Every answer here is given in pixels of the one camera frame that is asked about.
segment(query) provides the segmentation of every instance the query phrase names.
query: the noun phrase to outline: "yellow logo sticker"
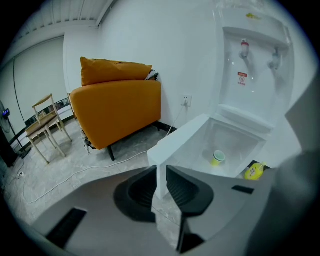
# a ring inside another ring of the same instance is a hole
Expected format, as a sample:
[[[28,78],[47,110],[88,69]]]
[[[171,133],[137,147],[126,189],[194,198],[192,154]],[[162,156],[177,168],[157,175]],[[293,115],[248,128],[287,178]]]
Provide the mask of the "yellow logo sticker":
[[[252,14],[251,12],[248,13],[246,16],[247,16],[248,18],[250,18],[250,19],[261,20],[261,18],[259,18],[258,16]]]

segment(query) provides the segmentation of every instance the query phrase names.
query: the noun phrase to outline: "patterned throw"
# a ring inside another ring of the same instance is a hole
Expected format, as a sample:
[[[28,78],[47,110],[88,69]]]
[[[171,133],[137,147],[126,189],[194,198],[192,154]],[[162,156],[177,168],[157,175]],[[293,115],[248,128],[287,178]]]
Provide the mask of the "patterned throw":
[[[146,76],[145,80],[154,80],[158,81],[159,80],[159,73],[156,72],[155,70],[151,69],[149,74]],[[90,154],[90,149],[95,150],[96,148],[92,145],[90,140],[88,139],[87,135],[85,134],[84,130],[81,129],[82,133],[82,140],[83,140],[83,145],[88,154]]]

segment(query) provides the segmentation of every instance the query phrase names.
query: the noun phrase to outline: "roller blind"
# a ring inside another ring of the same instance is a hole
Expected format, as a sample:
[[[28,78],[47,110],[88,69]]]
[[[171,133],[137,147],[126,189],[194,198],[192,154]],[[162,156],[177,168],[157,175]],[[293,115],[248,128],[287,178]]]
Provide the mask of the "roller blind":
[[[0,71],[0,101],[2,101],[3,106],[10,110],[10,122],[13,126],[15,133],[19,133],[22,129],[26,127],[25,122],[20,114],[18,107],[15,87],[14,87],[14,64],[10,61],[1,71]],[[14,134],[10,130],[9,133],[3,132],[8,141],[13,139]]]
[[[53,94],[55,102],[68,97],[63,69],[64,39],[57,38],[37,45],[15,59],[16,94],[25,121],[35,115],[32,106]],[[37,108],[50,106],[50,101]]]

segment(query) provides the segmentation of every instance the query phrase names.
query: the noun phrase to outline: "water dispenser tap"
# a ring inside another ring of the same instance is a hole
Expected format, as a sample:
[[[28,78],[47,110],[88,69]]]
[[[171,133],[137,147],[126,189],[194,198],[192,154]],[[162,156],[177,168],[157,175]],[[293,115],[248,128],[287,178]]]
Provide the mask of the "water dispenser tap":
[[[241,59],[247,58],[249,54],[249,44],[247,42],[247,39],[241,40],[241,48],[242,51],[240,51],[239,55]]]
[[[272,54],[272,60],[268,62],[268,67],[270,69],[277,70],[280,65],[280,55],[278,48],[274,48],[274,54]]]

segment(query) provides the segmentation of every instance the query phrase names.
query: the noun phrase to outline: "concrete floor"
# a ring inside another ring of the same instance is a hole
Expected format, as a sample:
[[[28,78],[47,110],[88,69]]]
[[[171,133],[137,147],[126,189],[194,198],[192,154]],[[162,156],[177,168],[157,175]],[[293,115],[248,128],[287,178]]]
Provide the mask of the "concrete floor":
[[[50,164],[47,165],[32,148],[24,162],[19,158],[4,178],[7,184],[4,197],[12,213],[29,225],[32,225],[50,206],[81,185],[100,178],[147,167],[149,166],[148,157],[144,153],[109,168],[91,168],[80,172],[41,197],[72,174],[88,167],[105,167],[129,159],[140,152],[149,150],[166,135],[164,131],[159,132],[157,128],[151,126],[122,139],[112,146],[115,156],[115,162],[113,162],[107,150],[91,150],[91,154],[87,153],[83,145],[81,129],[76,120],[67,122],[65,127],[73,140],[72,142],[59,130],[54,131],[53,136],[66,157],[62,157],[48,139],[43,139],[42,142],[37,144],[37,147],[50,161]],[[20,168],[24,176],[14,180]],[[163,200],[154,196],[152,211],[156,214],[158,230],[168,243],[175,248],[179,238],[181,212],[170,194],[166,195]]]

